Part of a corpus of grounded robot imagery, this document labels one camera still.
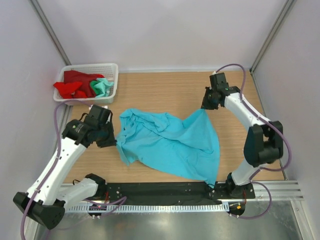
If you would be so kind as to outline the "blue t shirt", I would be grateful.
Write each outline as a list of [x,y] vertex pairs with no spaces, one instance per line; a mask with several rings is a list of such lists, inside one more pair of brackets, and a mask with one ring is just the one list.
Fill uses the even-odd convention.
[[180,119],[168,112],[130,108],[119,120],[116,147],[126,165],[139,161],[160,172],[209,185],[216,183],[220,143],[204,109]]

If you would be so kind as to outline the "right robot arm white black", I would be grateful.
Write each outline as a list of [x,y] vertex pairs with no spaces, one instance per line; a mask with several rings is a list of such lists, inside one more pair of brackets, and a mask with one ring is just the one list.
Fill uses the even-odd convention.
[[283,133],[283,125],[279,121],[269,120],[256,110],[237,86],[229,86],[223,72],[214,72],[209,79],[210,86],[205,88],[201,108],[226,108],[247,130],[244,160],[235,171],[229,173],[224,187],[229,197],[243,198],[253,175],[282,158],[284,140],[280,134]]

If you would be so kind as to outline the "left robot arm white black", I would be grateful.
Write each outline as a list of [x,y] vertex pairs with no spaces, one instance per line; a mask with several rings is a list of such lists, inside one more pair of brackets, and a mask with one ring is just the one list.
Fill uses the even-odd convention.
[[69,208],[85,199],[101,200],[105,196],[106,181],[93,173],[66,190],[60,187],[91,144],[96,143],[99,148],[116,145],[112,117],[106,106],[94,104],[80,120],[66,124],[59,134],[58,147],[41,175],[26,192],[17,192],[13,197],[14,204],[25,216],[52,230]]

